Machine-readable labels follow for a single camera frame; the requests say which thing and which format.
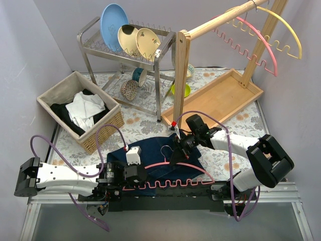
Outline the dark blue denim skirt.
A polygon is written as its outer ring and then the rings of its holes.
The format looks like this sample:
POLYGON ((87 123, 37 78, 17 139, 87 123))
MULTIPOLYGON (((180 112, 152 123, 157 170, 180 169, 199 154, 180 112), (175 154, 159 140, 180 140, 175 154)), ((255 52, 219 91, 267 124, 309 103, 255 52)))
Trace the dark blue denim skirt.
MULTIPOLYGON (((172 155, 171 149, 174 149, 173 143, 174 134, 169 137, 153 137, 144 139, 141 141, 134 142, 129 145, 129 147, 139 146, 141 147, 141 162, 144 166, 148 166, 155 163, 164 162, 165 158, 162 153, 166 156, 166 159, 169 160, 172 155), (168 145, 169 147, 164 147, 161 153, 161 147, 168 145)), ((194 166, 199 167, 200 169, 204 169, 201 165, 199 158, 201 158, 201 153, 198 148, 193 148, 191 151, 190 159, 184 160, 182 162, 190 163, 194 166)), ((118 149, 111 153, 107 154, 107 162, 112 161, 121 161, 126 163, 125 152, 123 149, 118 149)), ((149 182, 154 184, 156 180, 159 180, 163 185, 166 180, 176 181, 180 179, 182 183, 186 184, 187 179, 194 179, 198 176, 203 175, 202 171, 197 169, 183 166, 183 165, 162 165, 157 167, 152 167, 147 169, 147 177, 149 178, 149 182)), ((142 195, 142 196, 155 196, 156 189, 146 188, 143 190, 133 190, 133 191, 125 191, 127 194, 134 195, 142 195)))

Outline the white cloth garment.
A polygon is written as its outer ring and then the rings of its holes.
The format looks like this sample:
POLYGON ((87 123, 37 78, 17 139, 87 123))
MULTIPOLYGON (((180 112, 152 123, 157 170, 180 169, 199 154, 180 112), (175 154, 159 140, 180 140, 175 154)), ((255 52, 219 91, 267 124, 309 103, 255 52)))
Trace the white cloth garment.
POLYGON ((66 109, 71 121, 86 132, 94 126, 93 117, 105 111, 106 107, 98 94, 85 95, 80 91, 66 109))

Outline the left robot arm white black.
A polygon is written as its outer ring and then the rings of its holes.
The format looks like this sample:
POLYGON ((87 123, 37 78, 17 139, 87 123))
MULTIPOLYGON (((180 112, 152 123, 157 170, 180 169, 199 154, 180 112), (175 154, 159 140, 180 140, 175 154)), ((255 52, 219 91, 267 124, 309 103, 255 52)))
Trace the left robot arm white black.
POLYGON ((74 170, 67 166, 42 163, 33 157, 25 161, 19 169, 14 191, 16 197, 32 197, 39 193, 74 193, 94 200, 103 200, 121 192, 124 187, 134 188, 147 180, 147 170, 143 165, 127 165, 113 161, 98 165, 77 166, 74 170))

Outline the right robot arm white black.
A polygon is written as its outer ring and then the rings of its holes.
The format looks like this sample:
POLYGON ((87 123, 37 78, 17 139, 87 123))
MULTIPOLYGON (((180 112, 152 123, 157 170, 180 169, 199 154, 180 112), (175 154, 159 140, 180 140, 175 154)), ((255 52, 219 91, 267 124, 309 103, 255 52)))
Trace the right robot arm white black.
POLYGON ((253 138, 232 134, 223 126, 209 128, 200 111, 191 114, 186 119, 191 132, 185 136, 176 133, 173 138, 171 166, 190 159, 198 145, 242 156, 251 164, 250 169, 232 175, 219 190, 220 195, 236 200, 257 186, 274 188, 294 168, 294 162, 272 135, 253 138))

